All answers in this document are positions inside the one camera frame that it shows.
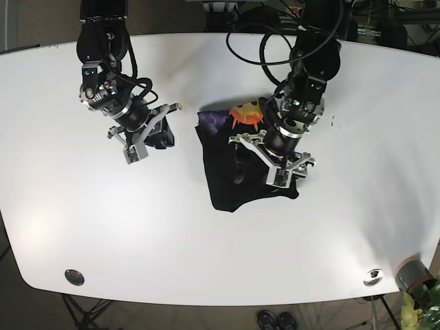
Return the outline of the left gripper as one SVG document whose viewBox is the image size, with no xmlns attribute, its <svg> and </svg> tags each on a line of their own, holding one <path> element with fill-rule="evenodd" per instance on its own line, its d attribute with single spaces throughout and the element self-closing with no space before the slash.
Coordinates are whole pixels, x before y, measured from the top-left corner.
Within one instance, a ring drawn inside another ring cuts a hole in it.
<svg viewBox="0 0 440 330">
<path fill-rule="evenodd" d="M 229 109 L 229 114 L 234 118 L 232 128 L 236 123 L 250 124 L 252 122 L 257 133 L 238 133 L 228 138 L 228 144 L 234 143 L 236 159 L 235 183 L 239 184 L 245 179 L 244 156 L 239 157 L 240 144 L 249 152 L 253 152 L 266 165 L 267 175 L 263 183 L 275 188 L 293 188 L 293 183 L 297 179 L 307 177 L 308 165 L 314 166 L 315 159 L 309 153 L 299 153 L 296 151 L 303 134 L 308 132 L 308 127 L 314 125 L 324 112 L 325 99 L 322 97 L 320 104 L 315 107 L 311 114 L 314 115 L 311 124 L 305 124 L 289 118 L 281 118 L 281 125 L 274 126 L 272 129 L 258 129 L 258 123 L 263 123 L 263 105 L 269 105 L 271 109 L 276 107 L 276 103 L 269 99 L 260 98 Z"/>
</svg>

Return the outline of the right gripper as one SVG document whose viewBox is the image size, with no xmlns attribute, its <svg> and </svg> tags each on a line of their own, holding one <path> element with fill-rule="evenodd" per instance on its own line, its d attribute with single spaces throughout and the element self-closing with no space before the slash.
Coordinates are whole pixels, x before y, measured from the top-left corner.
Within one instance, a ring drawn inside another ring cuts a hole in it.
<svg viewBox="0 0 440 330">
<path fill-rule="evenodd" d="M 117 123 L 109 129 L 107 137 L 115 138 L 123 145 L 128 164 L 146 158 L 148 147 L 174 147 L 175 136 L 166 116 L 181 110 L 179 103 L 151 109 L 145 100 L 145 92 L 134 95 L 134 85 L 129 79 L 110 71 L 99 73 L 97 69 L 83 69 L 82 79 L 80 101 L 88 110 L 99 111 Z"/>
</svg>

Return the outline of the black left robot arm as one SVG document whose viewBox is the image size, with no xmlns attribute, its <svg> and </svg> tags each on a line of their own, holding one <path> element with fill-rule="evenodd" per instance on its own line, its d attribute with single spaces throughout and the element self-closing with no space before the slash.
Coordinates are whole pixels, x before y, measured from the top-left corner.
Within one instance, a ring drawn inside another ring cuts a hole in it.
<svg viewBox="0 0 440 330">
<path fill-rule="evenodd" d="M 264 162 L 268 186 L 291 188 L 316 163 L 309 153 L 299 153 L 296 147 L 323 115 L 327 83 L 340 69 L 341 42 L 347 38 L 352 8 L 352 1 L 305 2 L 296 41 L 286 60 L 291 70 L 275 92 L 261 100 L 267 129 L 229 139 Z"/>
</svg>

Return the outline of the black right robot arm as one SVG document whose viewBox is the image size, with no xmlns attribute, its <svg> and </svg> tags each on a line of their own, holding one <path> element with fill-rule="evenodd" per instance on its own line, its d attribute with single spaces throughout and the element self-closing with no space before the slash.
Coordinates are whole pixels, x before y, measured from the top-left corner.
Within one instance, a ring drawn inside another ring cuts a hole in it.
<svg viewBox="0 0 440 330">
<path fill-rule="evenodd" d="M 122 143 L 126 162 L 132 164 L 146 158 L 149 147 L 175 145 L 166 116 L 182 106 L 149 107 L 145 98 L 154 94 L 153 82 L 138 75 L 127 15 L 127 1 L 81 1 L 76 53 L 82 63 L 80 102 L 115 121 L 107 137 Z"/>
</svg>

